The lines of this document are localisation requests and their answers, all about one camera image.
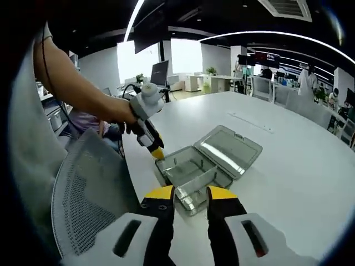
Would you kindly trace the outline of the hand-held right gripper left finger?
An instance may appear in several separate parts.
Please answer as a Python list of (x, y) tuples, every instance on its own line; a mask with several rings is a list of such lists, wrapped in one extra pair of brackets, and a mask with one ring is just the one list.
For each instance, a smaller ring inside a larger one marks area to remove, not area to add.
[(169, 250), (174, 234), (174, 186), (147, 193), (137, 213), (125, 213), (100, 231), (81, 255), (61, 265), (173, 265)]

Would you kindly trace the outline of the person's left hand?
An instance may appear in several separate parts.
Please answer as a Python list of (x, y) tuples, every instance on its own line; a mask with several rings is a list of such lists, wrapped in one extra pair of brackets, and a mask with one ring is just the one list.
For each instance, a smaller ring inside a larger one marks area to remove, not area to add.
[(132, 112), (130, 102), (122, 98), (111, 98), (108, 108), (109, 122), (118, 124), (127, 134), (132, 133), (137, 118)]

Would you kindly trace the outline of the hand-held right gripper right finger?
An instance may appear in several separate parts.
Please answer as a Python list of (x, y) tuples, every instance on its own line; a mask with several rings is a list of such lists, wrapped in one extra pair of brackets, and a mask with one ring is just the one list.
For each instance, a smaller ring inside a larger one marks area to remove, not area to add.
[(285, 235), (256, 213), (247, 213), (231, 191), (207, 186), (208, 236), (215, 265), (318, 265), (294, 252)]

